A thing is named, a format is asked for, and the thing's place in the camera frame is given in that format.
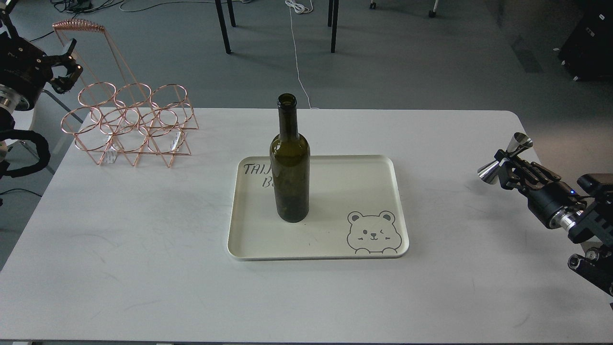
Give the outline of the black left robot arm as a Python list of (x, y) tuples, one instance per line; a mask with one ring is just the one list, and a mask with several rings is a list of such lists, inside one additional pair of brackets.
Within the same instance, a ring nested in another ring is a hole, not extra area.
[(74, 87), (83, 68), (73, 57), (76, 46), (71, 39), (60, 55), (48, 55), (19, 35), (10, 14), (16, 0), (1, 2), (0, 100), (1, 129), (13, 129), (13, 112), (32, 110), (44, 87), (49, 84), (58, 94)]

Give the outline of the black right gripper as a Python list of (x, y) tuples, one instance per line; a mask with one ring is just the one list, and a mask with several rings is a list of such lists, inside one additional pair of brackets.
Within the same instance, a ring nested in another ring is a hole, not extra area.
[[(495, 154), (502, 153), (503, 150), (498, 150)], [(560, 175), (519, 156), (504, 162), (498, 177), (501, 188), (517, 189), (527, 198), (528, 209), (548, 229), (569, 229), (586, 208), (586, 203), (561, 181)]]

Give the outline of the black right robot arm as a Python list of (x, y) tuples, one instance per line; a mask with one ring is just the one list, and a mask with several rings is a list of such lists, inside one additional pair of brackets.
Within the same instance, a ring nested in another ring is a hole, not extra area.
[(517, 190), (527, 207), (548, 229), (564, 229), (569, 240), (582, 244), (596, 238), (600, 246), (589, 247), (585, 255), (569, 257), (569, 268), (600, 290), (612, 294), (613, 176), (585, 174), (578, 194), (560, 176), (544, 166), (502, 150), (495, 153), (500, 163), (498, 179), (506, 190)]

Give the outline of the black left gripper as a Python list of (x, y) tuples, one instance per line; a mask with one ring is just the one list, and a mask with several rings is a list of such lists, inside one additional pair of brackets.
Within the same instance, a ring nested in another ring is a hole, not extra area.
[[(17, 33), (10, 19), (16, 4), (16, 0), (1, 2), (1, 28), (4, 29), (0, 38), (1, 87), (13, 90), (19, 96), (20, 104), (35, 104), (46, 83), (57, 94), (72, 90), (83, 72), (82, 66), (75, 64), (72, 57), (77, 40), (70, 39), (59, 55), (46, 56), (44, 51)], [(44, 59), (49, 65), (63, 65), (66, 74), (53, 77), (52, 67), (44, 65)]]

